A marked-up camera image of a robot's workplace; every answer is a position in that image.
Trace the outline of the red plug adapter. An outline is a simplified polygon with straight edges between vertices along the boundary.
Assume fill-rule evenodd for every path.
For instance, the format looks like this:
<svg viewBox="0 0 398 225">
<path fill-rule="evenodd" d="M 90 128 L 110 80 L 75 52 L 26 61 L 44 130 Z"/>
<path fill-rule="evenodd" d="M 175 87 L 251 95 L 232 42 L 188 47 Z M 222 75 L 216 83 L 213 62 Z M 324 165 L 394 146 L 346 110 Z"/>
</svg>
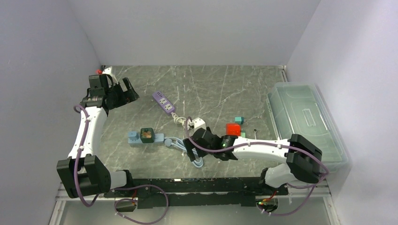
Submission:
<svg viewBox="0 0 398 225">
<path fill-rule="evenodd" d="M 226 135 L 241 136 L 241 126 L 237 123 L 226 124 Z"/>
</svg>

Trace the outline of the teal plug adapter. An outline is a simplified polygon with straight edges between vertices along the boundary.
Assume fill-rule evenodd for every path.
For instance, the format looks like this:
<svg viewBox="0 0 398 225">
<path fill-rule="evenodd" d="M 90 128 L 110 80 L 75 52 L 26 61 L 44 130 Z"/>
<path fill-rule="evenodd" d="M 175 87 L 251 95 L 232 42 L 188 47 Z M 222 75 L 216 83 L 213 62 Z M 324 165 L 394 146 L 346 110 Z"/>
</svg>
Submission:
<svg viewBox="0 0 398 225">
<path fill-rule="evenodd" d="M 245 119 L 242 116 L 237 116 L 237 117 L 234 118 L 234 122 L 239 124 L 239 125 L 244 124 L 244 121 L 245 121 Z"/>
</svg>

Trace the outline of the light blue charger plug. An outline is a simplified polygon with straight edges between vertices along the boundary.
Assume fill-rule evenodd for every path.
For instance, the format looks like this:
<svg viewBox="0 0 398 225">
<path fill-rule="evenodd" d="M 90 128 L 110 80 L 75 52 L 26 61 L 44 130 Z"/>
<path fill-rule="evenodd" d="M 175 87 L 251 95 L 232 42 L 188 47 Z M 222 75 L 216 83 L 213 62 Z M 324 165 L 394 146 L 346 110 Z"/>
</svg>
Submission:
<svg viewBox="0 0 398 225">
<path fill-rule="evenodd" d="M 131 142 L 136 142 L 139 140 L 139 134 L 136 131 L 131 131 L 128 133 L 128 139 Z"/>
</svg>

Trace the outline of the dark green plug adapter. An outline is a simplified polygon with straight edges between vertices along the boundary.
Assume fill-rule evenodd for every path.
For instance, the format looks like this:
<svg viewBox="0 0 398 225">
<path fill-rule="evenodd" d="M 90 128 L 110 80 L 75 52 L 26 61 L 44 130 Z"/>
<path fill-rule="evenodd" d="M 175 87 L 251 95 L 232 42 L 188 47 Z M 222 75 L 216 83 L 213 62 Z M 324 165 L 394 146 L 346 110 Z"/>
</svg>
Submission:
<svg viewBox="0 0 398 225">
<path fill-rule="evenodd" d="M 155 134 L 154 130 L 151 127 L 144 127 L 140 130 L 140 140 L 142 143 L 154 143 Z"/>
</svg>

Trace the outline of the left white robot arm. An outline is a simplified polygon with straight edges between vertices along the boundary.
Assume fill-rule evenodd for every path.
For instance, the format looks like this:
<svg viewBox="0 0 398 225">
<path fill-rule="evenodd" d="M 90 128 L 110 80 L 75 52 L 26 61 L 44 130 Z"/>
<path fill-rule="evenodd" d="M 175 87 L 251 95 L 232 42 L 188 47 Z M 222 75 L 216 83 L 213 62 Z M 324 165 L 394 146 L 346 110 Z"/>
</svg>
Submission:
<svg viewBox="0 0 398 225">
<path fill-rule="evenodd" d="M 70 198 L 98 196 L 115 189 L 124 197 L 134 193 L 135 184 L 128 170 L 110 172 L 96 155 L 110 110 L 139 99 L 129 78 L 121 82 L 111 74 L 89 76 L 89 88 L 74 106 L 80 125 L 72 150 L 57 163 L 56 171 Z"/>
</svg>

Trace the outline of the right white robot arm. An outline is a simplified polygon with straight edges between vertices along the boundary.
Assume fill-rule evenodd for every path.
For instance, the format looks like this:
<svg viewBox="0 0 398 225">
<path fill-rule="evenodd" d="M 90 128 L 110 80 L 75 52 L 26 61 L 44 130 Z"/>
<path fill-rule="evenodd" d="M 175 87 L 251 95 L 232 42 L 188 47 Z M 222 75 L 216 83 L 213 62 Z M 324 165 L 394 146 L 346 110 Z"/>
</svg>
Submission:
<svg viewBox="0 0 398 225">
<path fill-rule="evenodd" d="M 265 195 L 294 180 L 317 184 L 329 172 L 321 161 L 322 151 L 299 134 L 282 140 L 258 140 L 236 135 L 219 137 L 199 128 L 183 143 L 191 161 L 212 155 L 222 161 L 248 158 L 277 162 L 278 166 L 261 173 L 259 190 Z"/>
</svg>

